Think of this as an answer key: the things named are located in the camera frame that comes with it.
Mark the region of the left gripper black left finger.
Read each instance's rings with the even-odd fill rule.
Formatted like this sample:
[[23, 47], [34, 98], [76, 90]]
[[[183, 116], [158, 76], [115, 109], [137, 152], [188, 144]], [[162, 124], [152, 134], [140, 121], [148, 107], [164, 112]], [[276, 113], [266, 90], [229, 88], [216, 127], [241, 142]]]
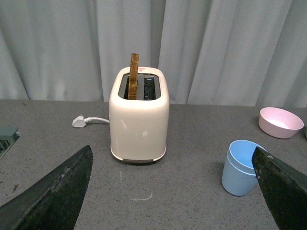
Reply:
[[88, 188], [93, 153], [85, 146], [0, 208], [2, 230], [72, 230]]

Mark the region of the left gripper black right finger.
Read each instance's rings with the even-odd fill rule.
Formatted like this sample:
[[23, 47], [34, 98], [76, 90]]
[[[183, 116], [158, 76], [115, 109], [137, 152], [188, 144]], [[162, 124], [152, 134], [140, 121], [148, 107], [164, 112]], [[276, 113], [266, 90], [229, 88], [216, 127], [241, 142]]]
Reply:
[[280, 230], [307, 228], [307, 176], [256, 147], [252, 164], [260, 189]]

